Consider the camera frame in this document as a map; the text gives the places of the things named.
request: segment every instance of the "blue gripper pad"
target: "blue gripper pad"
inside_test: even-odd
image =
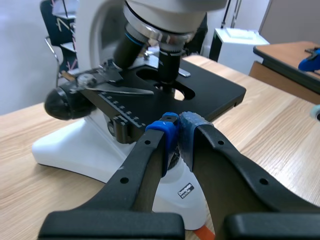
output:
[[[178,147],[181,157],[191,172],[194,164],[193,156],[195,130],[201,125],[212,125],[212,123],[208,122],[200,115],[190,111],[180,114]]]

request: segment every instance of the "metal rod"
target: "metal rod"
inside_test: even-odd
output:
[[[55,50],[53,49],[53,47],[51,46],[51,44],[49,43],[48,39],[50,39],[49,36],[47,36],[46,38],[44,38],[45,43],[47,44],[47,46],[49,47],[49,49],[51,50],[52,54],[54,55],[54,58],[57,62],[57,70],[56,70],[56,77],[55,77],[55,87],[58,87],[58,82],[59,82],[59,72],[60,72],[60,63],[59,63],[59,58],[55,52]]]
[[[236,21],[237,21],[238,14],[239,14],[239,11],[240,11],[241,3],[242,3],[242,0],[238,0],[237,7],[235,7],[235,9],[234,9],[234,15],[233,15],[233,18],[232,18],[231,28],[234,28],[235,25],[236,25]]]
[[[228,4],[226,6],[223,21],[221,22],[221,29],[223,29],[226,25],[226,19],[227,19],[227,15],[228,15],[229,8],[230,8],[230,3],[231,3],[231,0],[228,1]]]

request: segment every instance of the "blue object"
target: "blue object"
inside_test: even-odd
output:
[[[212,125],[212,123],[190,111],[180,114],[178,147],[181,157],[191,172],[193,171],[194,166],[195,130],[201,125]]]
[[[314,51],[314,53],[302,60],[298,66],[299,70],[305,72],[314,72],[320,70],[320,49]]]
[[[140,43],[140,42],[137,42],[136,40],[134,40],[132,37],[130,37],[127,33],[125,33],[124,35],[126,35],[126,37],[128,38],[128,39],[130,39],[131,40],[131,42],[133,42],[133,43],[135,43],[135,44],[137,44],[137,45],[139,45],[139,46],[143,46],[144,44],[143,43]]]
[[[175,117],[179,120],[179,115],[173,112],[167,112],[162,117]],[[162,177],[164,177],[178,144],[179,125],[174,125],[174,123],[170,121],[158,120],[148,125],[145,131],[149,129],[165,133],[165,161],[162,169]]]

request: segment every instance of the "label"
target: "label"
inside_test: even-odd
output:
[[[184,199],[193,189],[195,189],[195,187],[192,186],[191,183],[188,183],[184,188],[178,191],[178,195],[180,198]]]

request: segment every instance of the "white wall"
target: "white wall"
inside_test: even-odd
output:
[[[258,31],[270,0],[242,0],[235,28]],[[225,27],[231,26],[237,0],[231,0]],[[221,27],[226,8],[208,12],[208,33],[203,42],[203,55],[209,56],[215,28]]]
[[[0,1],[0,115],[45,100],[57,63],[44,38],[41,0]]]

